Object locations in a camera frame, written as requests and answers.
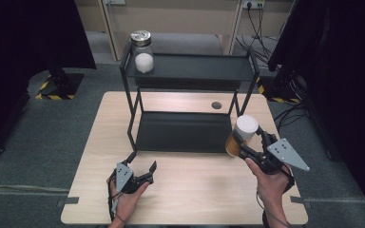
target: white ball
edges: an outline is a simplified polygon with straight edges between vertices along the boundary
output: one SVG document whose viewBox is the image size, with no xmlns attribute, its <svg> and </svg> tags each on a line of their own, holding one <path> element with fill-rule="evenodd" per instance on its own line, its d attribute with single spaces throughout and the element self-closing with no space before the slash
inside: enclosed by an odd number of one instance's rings
<svg viewBox="0 0 365 228">
<path fill-rule="evenodd" d="M 136 68 L 142 73 L 149 72 L 153 68 L 153 57 L 146 53 L 141 53 L 135 58 Z"/>
</svg>

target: wooden table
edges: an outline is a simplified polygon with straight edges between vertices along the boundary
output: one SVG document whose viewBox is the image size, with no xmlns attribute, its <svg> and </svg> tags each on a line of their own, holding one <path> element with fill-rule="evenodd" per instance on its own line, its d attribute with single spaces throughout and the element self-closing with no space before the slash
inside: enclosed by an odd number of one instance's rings
<svg viewBox="0 0 365 228">
<path fill-rule="evenodd" d="M 232 95 L 223 93 L 143 93 L 145 110 L 227 112 Z M 220 102 L 222 109 L 211 107 Z M 278 134 L 263 96 L 253 94 L 246 114 L 254 116 L 269 133 Z M 232 125 L 237 117 L 232 115 Z M 92 126 L 69 198 L 61 216 L 65 224 L 109 224 L 106 179 L 117 162 L 127 158 L 132 146 L 126 135 L 130 112 L 124 92 L 107 92 Z M 134 128 L 139 126 L 139 115 Z M 261 151 L 260 137 L 250 146 Z M 129 166 L 140 176 L 157 161 L 154 183 L 142 195 L 129 224 L 262 224 L 256 200 L 257 180 L 245 162 L 227 153 L 139 151 Z M 308 220 L 294 186 L 283 196 L 286 216 L 292 224 Z"/>
</svg>

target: electrical outlet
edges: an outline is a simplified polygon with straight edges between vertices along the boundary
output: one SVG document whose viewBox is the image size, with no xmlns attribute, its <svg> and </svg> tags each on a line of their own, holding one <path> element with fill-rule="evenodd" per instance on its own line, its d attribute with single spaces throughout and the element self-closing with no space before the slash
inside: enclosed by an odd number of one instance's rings
<svg viewBox="0 0 365 228">
<path fill-rule="evenodd" d="M 247 8 L 247 4 L 251 2 L 251 9 L 250 10 L 261 10 L 265 6 L 265 0 L 245 0 L 242 7 L 244 9 Z"/>
</svg>

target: yellow black hazard tape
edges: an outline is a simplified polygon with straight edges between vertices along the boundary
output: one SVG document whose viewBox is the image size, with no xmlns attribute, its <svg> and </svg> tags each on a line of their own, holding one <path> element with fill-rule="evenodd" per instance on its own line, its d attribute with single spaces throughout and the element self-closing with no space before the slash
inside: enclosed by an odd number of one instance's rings
<svg viewBox="0 0 365 228">
<path fill-rule="evenodd" d="M 300 103 L 300 99 L 296 98 L 295 96 L 293 98 L 280 98 L 275 96 L 270 96 L 265 91 L 265 86 L 262 83 L 262 79 L 258 77 L 257 79 L 257 86 L 259 88 L 259 93 L 262 94 L 267 101 L 269 102 L 279 102 L 279 103 Z"/>
<path fill-rule="evenodd" d="M 49 75 L 35 97 L 36 99 L 46 100 L 72 100 L 75 97 L 77 87 L 82 81 L 83 74 L 67 74 L 68 79 L 71 81 L 71 91 L 60 91 L 52 76 Z"/>
</svg>

